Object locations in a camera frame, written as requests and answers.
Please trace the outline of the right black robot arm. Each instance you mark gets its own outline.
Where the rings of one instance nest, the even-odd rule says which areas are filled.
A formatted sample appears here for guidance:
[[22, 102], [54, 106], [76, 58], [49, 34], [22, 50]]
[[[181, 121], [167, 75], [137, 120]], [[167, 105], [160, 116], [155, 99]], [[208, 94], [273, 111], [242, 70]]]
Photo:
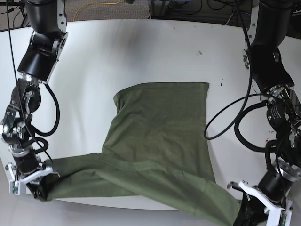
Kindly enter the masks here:
[[41, 103], [40, 84], [49, 89], [50, 76], [59, 61], [68, 33], [65, 2], [63, 0], [25, 0], [33, 33], [27, 51], [14, 73], [16, 78], [10, 103], [0, 123], [0, 137], [8, 145], [14, 163], [9, 163], [9, 191], [22, 195], [27, 190], [34, 198], [46, 200], [46, 177], [54, 173], [52, 163], [43, 163], [39, 154], [46, 153], [46, 137], [55, 133], [60, 121], [60, 108], [55, 103], [55, 123], [49, 132], [32, 125], [32, 115]]

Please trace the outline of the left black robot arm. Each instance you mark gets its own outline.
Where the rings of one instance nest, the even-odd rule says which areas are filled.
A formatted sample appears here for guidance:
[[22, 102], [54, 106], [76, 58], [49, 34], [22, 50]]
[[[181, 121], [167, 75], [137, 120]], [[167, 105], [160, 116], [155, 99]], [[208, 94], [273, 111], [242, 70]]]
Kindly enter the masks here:
[[[301, 104], [278, 47], [295, 5], [294, 0], [261, 0], [251, 10], [250, 24], [244, 27], [243, 60], [261, 100], [238, 115], [234, 132], [245, 147], [265, 155], [267, 171], [257, 185], [245, 181], [229, 184], [243, 194], [236, 226], [290, 223], [291, 202], [287, 196], [301, 178]], [[248, 113], [262, 107], [266, 107], [267, 120], [276, 135], [264, 147], [258, 147], [242, 136], [239, 126]]]

